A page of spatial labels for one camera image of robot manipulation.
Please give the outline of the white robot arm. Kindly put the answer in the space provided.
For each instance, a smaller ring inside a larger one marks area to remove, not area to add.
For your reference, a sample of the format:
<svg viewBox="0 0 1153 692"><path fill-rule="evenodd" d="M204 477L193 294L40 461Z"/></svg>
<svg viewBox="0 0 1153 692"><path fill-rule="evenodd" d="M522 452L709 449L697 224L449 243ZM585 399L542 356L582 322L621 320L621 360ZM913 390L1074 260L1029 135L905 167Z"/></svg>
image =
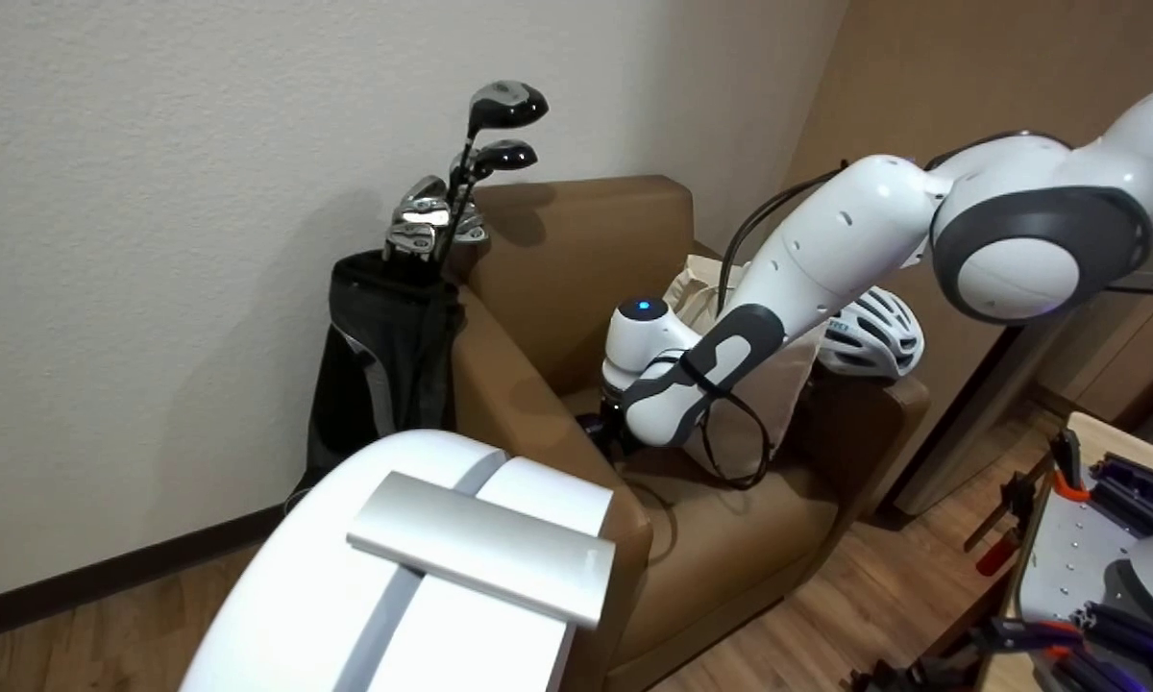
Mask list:
<svg viewBox="0 0 1153 692"><path fill-rule="evenodd" d="M709 331L667 303L621 303L605 376L627 430L681 445L717 394L918 253L942 294L983 322L1051 320L1121 288L1153 257L1153 92L1083 146L1019 131L937 165L850 162L782 217Z"/></svg>

